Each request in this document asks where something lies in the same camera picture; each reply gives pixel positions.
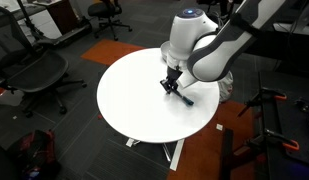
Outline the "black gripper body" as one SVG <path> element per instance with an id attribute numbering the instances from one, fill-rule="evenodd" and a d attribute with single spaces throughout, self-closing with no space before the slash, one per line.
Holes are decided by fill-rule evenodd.
<path id="1" fill-rule="evenodd" d="M 181 76 L 182 71 L 174 70 L 171 67 L 167 68 L 167 81 L 170 85 L 174 85 L 176 80 Z"/>

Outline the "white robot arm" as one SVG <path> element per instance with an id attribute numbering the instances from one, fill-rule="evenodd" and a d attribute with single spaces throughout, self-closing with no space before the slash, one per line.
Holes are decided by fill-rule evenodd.
<path id="1" fill-rule="evenodd" d="M 167 50 L 167 92 L 224 78 L 244 52 L 293 0 L 243 0 L 230 19 L 218 25 L 200 8 L 174 16 Z"/>

